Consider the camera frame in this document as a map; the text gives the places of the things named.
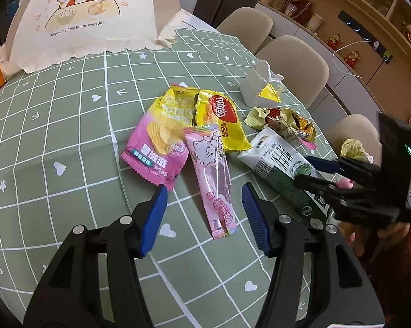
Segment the right hand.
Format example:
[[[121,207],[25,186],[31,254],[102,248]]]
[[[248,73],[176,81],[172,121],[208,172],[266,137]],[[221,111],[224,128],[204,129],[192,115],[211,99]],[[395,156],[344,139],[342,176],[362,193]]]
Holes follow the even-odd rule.
[[[397,222],[375,233],[356,224],[341,222],[340,232],[358,258],[364,254],[376,256],[393,247],[411,244],[411,223]]]

